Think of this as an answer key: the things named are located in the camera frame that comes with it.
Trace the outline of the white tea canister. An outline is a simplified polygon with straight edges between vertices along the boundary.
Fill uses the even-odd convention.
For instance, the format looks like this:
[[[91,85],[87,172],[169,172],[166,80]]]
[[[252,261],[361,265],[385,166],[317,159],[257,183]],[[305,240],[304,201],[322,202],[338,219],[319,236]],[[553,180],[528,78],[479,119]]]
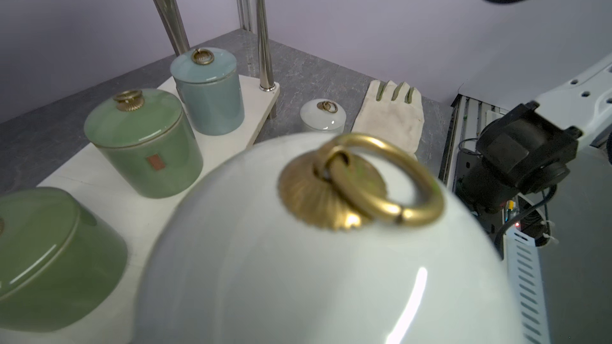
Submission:
[[[303,132],[342,134],[347,120],[346,111],[336,102],[327,99],[310,100],[300,110]]]
[[[285,206],[282,171],[329,140],[260,143],[187,194],[143,273],[133,342],[524,342],[505,266],[447,189],[425,226],[324,229]]]

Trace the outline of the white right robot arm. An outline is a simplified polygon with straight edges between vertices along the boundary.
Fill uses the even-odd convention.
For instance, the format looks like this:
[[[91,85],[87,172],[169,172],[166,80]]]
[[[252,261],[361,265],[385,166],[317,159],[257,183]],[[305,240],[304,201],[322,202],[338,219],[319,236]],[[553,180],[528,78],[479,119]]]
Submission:
[[[526,0],[484,0],[509,5]],[[506,232],[530,213],[545,206],[557,185],[569,175],[567,163],[580,148],[590,145],[611,126],[611,78],[600,73],[588,81],[576,81],[518,104],[505,116],[485,127],[476,143],[480,154],[475,166],[460,178],[457,196],[479,216],[496,213],[502,202],[522,194],[548,189],[543,200],[506,221],[493,244],[502,254]],[[574,85],[587,84],[580,94]]]

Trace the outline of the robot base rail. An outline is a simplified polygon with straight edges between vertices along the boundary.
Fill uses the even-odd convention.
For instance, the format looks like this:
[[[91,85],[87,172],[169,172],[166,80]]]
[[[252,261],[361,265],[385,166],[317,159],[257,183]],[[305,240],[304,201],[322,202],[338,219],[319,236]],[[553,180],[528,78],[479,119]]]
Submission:
[[[500,119],[506,110],[459,95],[453,104],[453,114],[442,159],[440,178],[452,191],[457,181],[467,175],[477,163],[477,138],[485,127]],[[534,201],[517,195],[503,202],[500,211],[480,214],[480,222],[493,240],[498,229],[510,218],[535,205]],[[521,331],[526,343],[550,343],[551,335],[545,306],[540,254],[535,239],[512,227],[502,241],[502,264],[505,266],[513,293],[521,312]]]

